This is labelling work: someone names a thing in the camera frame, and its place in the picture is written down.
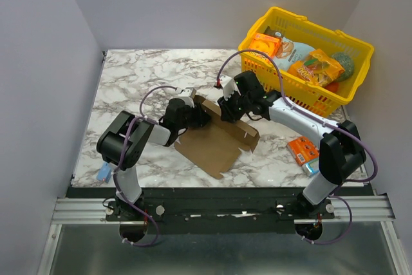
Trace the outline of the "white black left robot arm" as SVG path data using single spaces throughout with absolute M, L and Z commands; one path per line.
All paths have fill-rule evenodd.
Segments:
M 120 212 L 128 220 L 136 220 L 145 214 L 138 201 L 142 188 L 136 164 L 146 144 L 169 147 L 189 129 L 205 127 L 211 116 L 202 106 L 204 100 L 195 96 L 190 103 L 183 98 L 173 98 L 158 122 L 122 111 L 100 136 L 97 152 L 112 168 L 116 198 L 122 201 Z

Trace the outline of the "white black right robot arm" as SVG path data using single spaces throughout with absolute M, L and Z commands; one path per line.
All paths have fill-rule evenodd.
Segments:
M 265 91 L 254 72 L 244 71 L 234 78 L 223 75 L 216 86 L 223 91 L 218 99 L 223 121 L 235 123 L 249 113 L 260 115 L 294 130 L 319 150 L 319 172 L 296 202 L 303 218 L 318 213 L 319 204 L 366 161 L 354 123 L 326 119 L 300 108 L 279 91 Z

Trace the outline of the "brown cardboard box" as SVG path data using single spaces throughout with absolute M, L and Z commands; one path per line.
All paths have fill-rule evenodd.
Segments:
M 174 148 L 211 177 L 221 179 L 242 151 L 255 150 L 259 131 L 241 120 L 222 121 L 220 107 L 205 97 L 197 95 L 194 100 L 211 120 L 202 128 L 188 129 Z

